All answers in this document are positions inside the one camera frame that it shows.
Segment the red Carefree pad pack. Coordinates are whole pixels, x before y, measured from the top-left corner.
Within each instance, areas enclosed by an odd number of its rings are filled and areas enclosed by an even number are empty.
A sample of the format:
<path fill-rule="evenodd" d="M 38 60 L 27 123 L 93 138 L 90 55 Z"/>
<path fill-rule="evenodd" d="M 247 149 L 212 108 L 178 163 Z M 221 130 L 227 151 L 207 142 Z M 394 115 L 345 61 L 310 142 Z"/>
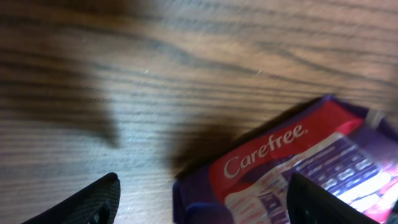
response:
<path fill-rule="evenodd" d="M 173 186 L 173 221 L 290 223 L 294 173 L 377 223 L 397 221 L 397 131 L 382 112 L 332 95 L 183 171 Z"/>

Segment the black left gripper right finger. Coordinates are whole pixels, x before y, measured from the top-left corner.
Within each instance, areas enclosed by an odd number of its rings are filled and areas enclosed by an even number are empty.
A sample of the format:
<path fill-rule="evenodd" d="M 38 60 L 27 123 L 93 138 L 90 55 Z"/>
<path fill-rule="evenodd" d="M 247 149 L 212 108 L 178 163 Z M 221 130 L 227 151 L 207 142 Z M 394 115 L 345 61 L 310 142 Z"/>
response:
<path fill-rule="evenodd" d="M 291 224 L 377 224 L 299 173 L 287 191 Z"/>

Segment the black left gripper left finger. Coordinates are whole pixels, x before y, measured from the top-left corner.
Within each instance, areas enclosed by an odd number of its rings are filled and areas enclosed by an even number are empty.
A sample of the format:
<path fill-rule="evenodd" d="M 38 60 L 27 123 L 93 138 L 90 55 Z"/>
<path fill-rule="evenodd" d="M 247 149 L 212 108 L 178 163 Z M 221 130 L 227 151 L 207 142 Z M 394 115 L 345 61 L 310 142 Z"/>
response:
<path fill-rule="evenodd" d="M 120 198 L 120 180 L 110 172 L 22 224 L 113 224 Z"/>

